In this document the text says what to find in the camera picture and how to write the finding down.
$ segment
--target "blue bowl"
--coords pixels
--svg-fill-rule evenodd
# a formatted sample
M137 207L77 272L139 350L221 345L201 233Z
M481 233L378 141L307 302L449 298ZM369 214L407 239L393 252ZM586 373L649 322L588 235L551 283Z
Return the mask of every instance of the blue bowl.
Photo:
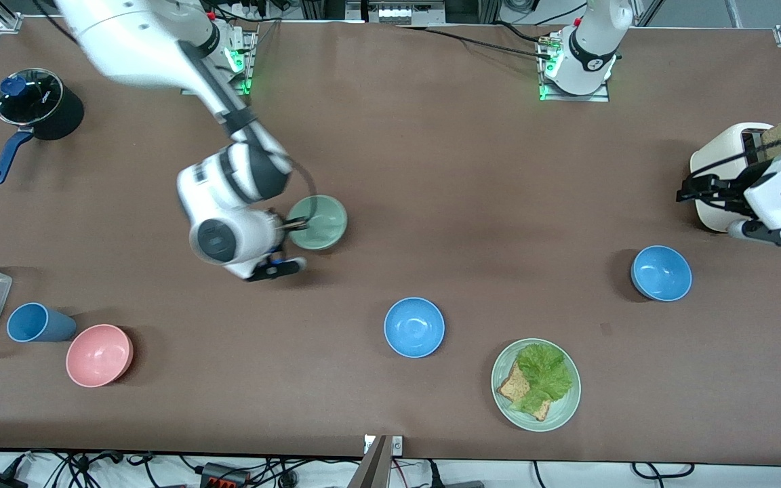
M692 288L692 269L682 254L665 246L650 246L632 263L632 282L643 296L674 302Z
M422 358L444 339L444 318L437 306L418 297L399 300L384 318L384 339L406 358Z

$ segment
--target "black band on robot arm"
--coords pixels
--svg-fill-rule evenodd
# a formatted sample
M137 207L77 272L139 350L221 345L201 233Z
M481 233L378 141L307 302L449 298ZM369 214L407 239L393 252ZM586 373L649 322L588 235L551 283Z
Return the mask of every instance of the black band on robot arm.
M613 58L614 54L616 54L616 49L612 50L610 53L603 54L601 56L588 52L588 50L586 49L583 49L583 47L580 46L580 44L577 42L576 29L571 31L571 36L568 37L568 40L570 40L568 46L571 47L571 54L574 55L574 57L577 58L578 61L580 61L580 64L583 65L583 69L585 71L598 71L599 69L601 69L602 66L610 62L611 58ZM595 61L596 59L601 60L601 62L590 65L591 62Z

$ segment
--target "mounting plate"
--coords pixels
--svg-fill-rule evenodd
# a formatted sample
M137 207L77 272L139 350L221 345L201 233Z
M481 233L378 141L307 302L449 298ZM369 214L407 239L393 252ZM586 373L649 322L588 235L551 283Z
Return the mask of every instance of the mounting plate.
M542 46L536 43L536 51L539 54L557 56L558 51L555 47ZM561 100L562 102L610 102L610 95L607 91L607 81L601 84L601 87L589 95L572 95L556 86L553 80L545 77L544 72L552 60L538 58L538 97L539 100Z
M399 458L403 455L403 436L393 436L393 451L391 454L395 458ZM366 454L369 451L369 448L372 446L372 443L376 440L376 436L374 435L365 435L363 436L363 454Z

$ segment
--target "blue cup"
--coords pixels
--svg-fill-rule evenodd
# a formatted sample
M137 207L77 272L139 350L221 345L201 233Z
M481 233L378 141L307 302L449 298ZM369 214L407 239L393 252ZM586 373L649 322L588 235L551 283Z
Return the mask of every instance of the blue cup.
M69 340L76 331L74 319L40 303L24 303L8 319L8 337L16 342Z

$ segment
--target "bowl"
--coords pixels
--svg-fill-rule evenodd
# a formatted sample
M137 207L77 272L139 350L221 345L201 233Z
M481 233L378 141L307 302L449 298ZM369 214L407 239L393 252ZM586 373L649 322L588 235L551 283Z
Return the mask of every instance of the bowl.
M511 401L506 399L505 396L499 395L497 391L508 377L508 372L511 371L514 361L517 361L518 353L524 347L533 344L554 346L562 351L562 354L565 355L565 365L571 373L572 379L571 389L568 390L565 396L550 404L548 416L543 422L536 420L535 417L528 413L511 409ZM499 352L496 362L493 363L493 373L490 374L490 389L493 390L493 400L496 401L496 406L499 407L502 415L515 426L520 427L520 429L530 430L530 432L549 432L549 430L564 426L568 420L571 420L577 411L577 406L580 405L580 374L577 372L577 367L574 365L574 361L571 361L571 356L564 349L556 346L549 340L521 339L506 347L502 352Z
M406 358L422 358L442 344L444 318L430 300L409 297L394 303L384 318L384 339Z
M288 213L288 220L308 217L313 209L313 201L315 214L309 220L308 228L291 232L291 240L298 247L320 251L331 247L342 238L348 226L348 214L339 200L327 195L315 195L298 201Z
M92 325L82 331L65 357L65 368L74 383L87 388L104 386L131 365L134 347L121 328L111 324Z
M682 254L666 246L650 246L632 263L632 282L643 296L674 302L692 288L692 269Z

